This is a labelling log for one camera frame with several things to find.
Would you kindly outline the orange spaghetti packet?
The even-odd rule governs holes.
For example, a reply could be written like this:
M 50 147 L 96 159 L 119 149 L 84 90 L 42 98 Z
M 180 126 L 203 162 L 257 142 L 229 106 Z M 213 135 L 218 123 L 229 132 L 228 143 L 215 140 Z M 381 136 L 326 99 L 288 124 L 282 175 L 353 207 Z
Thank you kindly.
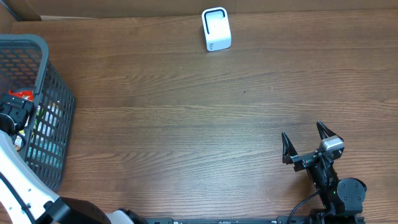
M 23 91 L 12 91 L 9 90 L 9 94 L 12 96 L 16 96 L 19 98 L 23 98 L 25 100 L 33 101 L 34 100 L 34 94 L 32 90 L 23 90 Z

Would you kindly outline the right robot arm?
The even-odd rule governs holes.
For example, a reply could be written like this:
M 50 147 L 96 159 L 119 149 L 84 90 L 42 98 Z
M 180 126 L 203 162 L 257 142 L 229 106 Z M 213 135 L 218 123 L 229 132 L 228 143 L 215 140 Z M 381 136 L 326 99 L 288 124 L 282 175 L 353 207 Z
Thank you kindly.
M 278 223 L 364 223 L 358 214 L 363 212 L 366 184 L 353 177 L 339 179 L 333 167 L 345 149 L 344 140 L 321 121 L 317 121 L 320 135 L 319 147 L 308 154 L 299 155 L 288 135 L 283 132 L 282 162 L 292 164 L 294 171 L 305 170 L 315 186 L 315 193 L 299 202 L 286 217 L 278 217 Z M 307 216 L 295 212 L 312 198 L 319 196 L 323 207 L 311 209 Z

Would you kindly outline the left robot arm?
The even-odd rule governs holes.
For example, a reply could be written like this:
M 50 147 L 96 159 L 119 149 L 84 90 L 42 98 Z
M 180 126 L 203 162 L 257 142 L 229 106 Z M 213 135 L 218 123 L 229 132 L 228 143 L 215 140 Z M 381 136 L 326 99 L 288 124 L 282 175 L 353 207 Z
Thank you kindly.
M 17 152 L 13 135 L 25 128 L 34 104 L 1 97 L 1 203 L 13 223 L 145 223 L 131 210 L 104 213 L 86 200 L 61 197 L 33 173 Z

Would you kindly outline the white tube gold cap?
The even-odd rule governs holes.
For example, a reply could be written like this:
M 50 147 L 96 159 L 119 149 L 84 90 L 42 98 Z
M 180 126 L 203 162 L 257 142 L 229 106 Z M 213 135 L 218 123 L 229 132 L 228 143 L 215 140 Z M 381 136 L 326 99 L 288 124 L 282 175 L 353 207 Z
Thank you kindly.
M 42 130 L 39 131 L 40 133 L 48 136 L 53 137 L 55 134 L 55 130 L 59 127 L 60 118 L 60 109 L 59 106 L 55 103 L 49 104 L 45 109 L 43 127 Z

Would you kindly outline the green snack pouch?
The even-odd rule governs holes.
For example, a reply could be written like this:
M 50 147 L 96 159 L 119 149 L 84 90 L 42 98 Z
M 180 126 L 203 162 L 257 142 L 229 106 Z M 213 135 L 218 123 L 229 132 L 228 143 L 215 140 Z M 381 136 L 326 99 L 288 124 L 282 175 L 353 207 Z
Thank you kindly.
M 34 130 L 41 131 L 43 127 L 43 119 L 44 119 L 45 110 L 42 106 L 38 105 L 36 112 L 36 119 L 34 124 Z

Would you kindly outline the teal wipes packet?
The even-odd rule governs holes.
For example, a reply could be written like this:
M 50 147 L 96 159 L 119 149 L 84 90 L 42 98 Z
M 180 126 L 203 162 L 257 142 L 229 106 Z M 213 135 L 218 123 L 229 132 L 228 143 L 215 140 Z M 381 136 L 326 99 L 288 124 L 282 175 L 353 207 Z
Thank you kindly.
M 58 145 L 45 139 L 44 137 L 33 135 L 27 157 L 46 165 L 59 168 L 60 159 L 58 158 L 62 150 Z

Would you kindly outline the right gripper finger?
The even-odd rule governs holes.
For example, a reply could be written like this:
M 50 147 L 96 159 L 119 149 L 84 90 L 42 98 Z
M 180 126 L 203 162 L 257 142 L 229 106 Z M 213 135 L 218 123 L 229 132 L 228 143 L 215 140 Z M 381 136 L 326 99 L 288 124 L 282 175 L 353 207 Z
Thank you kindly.
M 337 135 L 335 132 L 330 130 L 323 122 L 317 121 L 317 129 L 322 141 L 331 141 L 331 140 L 339 140 L 343 139 Z
M 281 136 L 282 136 L 282 162 L 284 164 L 294 164 L 299 155 L 295 150 L 294 145 L 290 141 L 287 134 L 285 132 L 282 132 Z

